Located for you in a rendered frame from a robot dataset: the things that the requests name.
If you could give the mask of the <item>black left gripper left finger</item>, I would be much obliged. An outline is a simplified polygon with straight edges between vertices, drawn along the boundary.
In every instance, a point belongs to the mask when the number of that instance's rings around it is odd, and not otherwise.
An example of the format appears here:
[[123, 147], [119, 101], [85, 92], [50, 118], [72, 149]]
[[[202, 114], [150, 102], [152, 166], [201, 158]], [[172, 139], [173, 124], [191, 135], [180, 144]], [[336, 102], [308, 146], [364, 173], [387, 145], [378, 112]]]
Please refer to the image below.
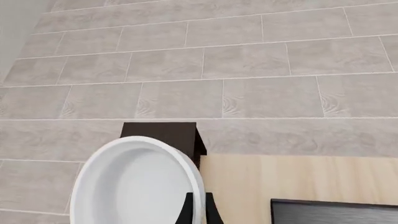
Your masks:
[[193, 221], [193, 194], [187, 193], [180, 214], [175, 224], [192, 224]]

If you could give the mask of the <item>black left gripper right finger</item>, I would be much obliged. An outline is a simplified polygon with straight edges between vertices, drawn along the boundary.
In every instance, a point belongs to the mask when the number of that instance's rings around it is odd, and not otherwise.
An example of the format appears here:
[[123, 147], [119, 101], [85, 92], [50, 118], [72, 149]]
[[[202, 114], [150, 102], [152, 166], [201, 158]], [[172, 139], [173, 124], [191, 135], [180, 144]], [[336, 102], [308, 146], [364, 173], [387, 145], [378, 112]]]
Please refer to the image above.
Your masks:
[[206, 193], [206, 224], [223, 224], [214, 196], [209, 192]]

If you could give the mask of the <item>dark brown wooden cabinet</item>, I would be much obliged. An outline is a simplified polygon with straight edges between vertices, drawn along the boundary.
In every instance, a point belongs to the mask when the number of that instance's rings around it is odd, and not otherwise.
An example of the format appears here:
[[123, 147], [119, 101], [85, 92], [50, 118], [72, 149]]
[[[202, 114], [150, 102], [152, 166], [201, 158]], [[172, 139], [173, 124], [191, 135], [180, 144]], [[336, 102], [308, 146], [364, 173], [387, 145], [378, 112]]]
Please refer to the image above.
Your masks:
[[200, 167], [207, 150], [195, 122], [129, 122], [124, 123], [121, 138], [145, 136], [158, 139], [186, 154]]

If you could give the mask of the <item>flat black stove plate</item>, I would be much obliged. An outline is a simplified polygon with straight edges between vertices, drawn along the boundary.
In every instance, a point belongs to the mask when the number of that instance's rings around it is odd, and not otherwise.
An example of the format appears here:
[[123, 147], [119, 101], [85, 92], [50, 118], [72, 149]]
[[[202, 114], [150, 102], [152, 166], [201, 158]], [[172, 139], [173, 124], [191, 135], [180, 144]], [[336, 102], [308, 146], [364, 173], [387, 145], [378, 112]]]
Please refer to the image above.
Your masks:
[[398, 205], [271, 199], [272, 224], [398, 224]]

